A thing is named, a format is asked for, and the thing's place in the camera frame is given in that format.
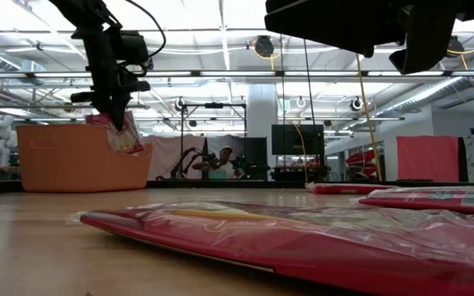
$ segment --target white column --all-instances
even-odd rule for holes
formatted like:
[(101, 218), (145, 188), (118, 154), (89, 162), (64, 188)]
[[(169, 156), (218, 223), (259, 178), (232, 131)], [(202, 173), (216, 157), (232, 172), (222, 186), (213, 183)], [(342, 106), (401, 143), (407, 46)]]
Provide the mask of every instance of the white column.
[(274, 85), (248, 86), (248, 137), (267, 138), (268, 166), (274, 168), (272, 155), (272, 124), (277, 124), (277, 93)]

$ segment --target orange plastic basket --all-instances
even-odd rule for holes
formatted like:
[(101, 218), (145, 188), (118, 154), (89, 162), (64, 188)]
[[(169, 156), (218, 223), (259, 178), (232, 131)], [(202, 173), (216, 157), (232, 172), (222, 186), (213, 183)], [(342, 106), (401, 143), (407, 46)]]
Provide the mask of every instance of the orange plastic basket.
[(103, 127), (17, 127), (21, 181), (28, 192), (107, 192), (146, 186), (153, 146), (138, 155), (110, 149)]

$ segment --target wooden tabletop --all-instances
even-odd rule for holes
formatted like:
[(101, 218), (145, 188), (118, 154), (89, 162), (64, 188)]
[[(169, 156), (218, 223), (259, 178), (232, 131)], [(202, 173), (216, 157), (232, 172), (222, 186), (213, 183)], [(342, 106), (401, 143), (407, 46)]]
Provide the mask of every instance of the wooden tabletop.
[(177, 201), (350, 207), (353, 196), (304, 190), (150, 189), (100, 194), (0, 195), (0, 295), (309, 295), (351, 294), (151, 247), (92, 227), (67, 225), (71, 213)]

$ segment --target person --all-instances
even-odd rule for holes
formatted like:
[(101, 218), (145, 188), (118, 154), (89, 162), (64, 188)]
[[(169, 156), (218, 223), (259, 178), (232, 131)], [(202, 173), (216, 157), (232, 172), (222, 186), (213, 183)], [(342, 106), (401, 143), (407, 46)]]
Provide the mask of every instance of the person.
[(194, 164), (192, 168), (203, 172), (209, 172), (210, 179), (237, 178), (237, 171), (234, 169), (234, 165), (230, 162), (230, 156), (233, 152), (233, 149), (229, 146), (226, 146), (219, 151), (219, 161), (217, 161), (215, 165), (217, 169), (214, 169), (209, 162)]

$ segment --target white mannequin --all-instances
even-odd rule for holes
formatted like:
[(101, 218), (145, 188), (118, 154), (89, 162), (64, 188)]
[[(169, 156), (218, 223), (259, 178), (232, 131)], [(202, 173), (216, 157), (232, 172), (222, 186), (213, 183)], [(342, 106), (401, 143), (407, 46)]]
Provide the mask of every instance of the white mannequin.
[(10, 159), (10, 148), (17, 147), (17, 134), (12, 130), (14, 117), (0, 115), (0, 167), (7, 167)]

